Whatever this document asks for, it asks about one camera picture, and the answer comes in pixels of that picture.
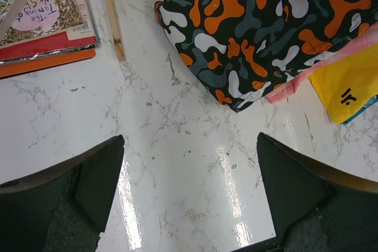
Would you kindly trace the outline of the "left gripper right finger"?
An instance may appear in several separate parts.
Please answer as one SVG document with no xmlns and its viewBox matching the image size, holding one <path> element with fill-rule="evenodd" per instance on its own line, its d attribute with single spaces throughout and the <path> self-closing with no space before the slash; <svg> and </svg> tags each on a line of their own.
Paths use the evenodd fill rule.
<svg viewBox="0 0 378 252">
<path fill-rule="evenodd" d="M 275 236 L 266 251 L 377 251 L 377 182 L 265 133 L 256 149 Z"/>
</svg>

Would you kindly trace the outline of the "yellow shorts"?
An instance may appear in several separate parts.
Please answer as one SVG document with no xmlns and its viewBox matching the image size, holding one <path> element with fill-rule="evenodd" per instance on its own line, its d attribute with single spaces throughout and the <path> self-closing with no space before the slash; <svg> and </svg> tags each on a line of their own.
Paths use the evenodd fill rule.
<svg viewBox="0 0 378 252">
<path fill-rule="evenodd" d="M 347 124 L 377 102 L 377 45 L 317 69 L 309 80 L 336 124 Z"/>
</svg>

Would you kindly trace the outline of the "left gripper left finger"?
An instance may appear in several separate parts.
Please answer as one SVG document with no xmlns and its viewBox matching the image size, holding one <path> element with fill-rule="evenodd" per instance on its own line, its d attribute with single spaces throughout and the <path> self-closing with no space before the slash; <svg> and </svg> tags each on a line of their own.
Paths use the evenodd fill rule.
<svg viewBox="0 0 378 252">
<path fill-rule="evenodd" d="M 64 162 L 1 184 L 1 251 L 96 251 L 124 154 L 114 136 Z"/>
</svg>

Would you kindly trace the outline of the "large red book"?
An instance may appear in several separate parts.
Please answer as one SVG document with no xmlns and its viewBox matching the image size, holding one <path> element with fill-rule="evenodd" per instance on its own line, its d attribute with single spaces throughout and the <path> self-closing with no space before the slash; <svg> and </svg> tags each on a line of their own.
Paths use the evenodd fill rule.
<svg viewBox="0 0 378 252">
<path fill-rule="evenodd" d="M 75 0 L 85 24 L 71 28 L 36 40 L 20 44 L 1 47 L 1 62 L 29 60 L 30 58 L 69 53 L 86 48 L 95 48 L 98 45 L 97 32 L 94 29 L 92 13 L 87 0 Z"/>
</svg>

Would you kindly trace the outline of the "pink illustrated book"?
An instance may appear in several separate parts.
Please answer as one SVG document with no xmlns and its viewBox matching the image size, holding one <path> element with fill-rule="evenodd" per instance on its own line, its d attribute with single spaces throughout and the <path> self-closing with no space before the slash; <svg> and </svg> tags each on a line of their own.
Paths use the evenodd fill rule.
<svg viewBox="0 0 378 252">
<path fill-rule="evenodd" d="M 2 38 L 1 47 L 36 40 L 84 24 L 75 0 L 28 0 Z"/>
</svg>

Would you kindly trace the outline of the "camouflage orange black shorts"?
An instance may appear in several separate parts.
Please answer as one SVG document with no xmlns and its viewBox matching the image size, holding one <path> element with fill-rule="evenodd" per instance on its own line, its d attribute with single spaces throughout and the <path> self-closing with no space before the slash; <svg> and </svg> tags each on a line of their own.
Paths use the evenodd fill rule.
<svg viewBox="0 0 378 252">
<path fill-rule="evenodd" d="M 193 75 L 235 112 L 377 22 L 377 0 L 163 0 L 154 12 Z"/>
</svg>

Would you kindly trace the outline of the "orange thin book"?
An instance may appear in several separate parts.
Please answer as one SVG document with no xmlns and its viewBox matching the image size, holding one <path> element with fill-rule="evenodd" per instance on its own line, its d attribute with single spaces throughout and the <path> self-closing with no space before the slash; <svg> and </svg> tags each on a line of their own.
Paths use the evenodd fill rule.
<svg viewBox="0 0 378 252">
<path fill-rule="evenodd" d="M 40 59 L 19 61 L 17 63 L 1 64 L 1 78 L 17 76 L 33 71 L 52 68 L 81 60 L 91 59 L 96 55 L 94 48 L 75 51 L 67 54 L 54 55 Z"/>
</svg>

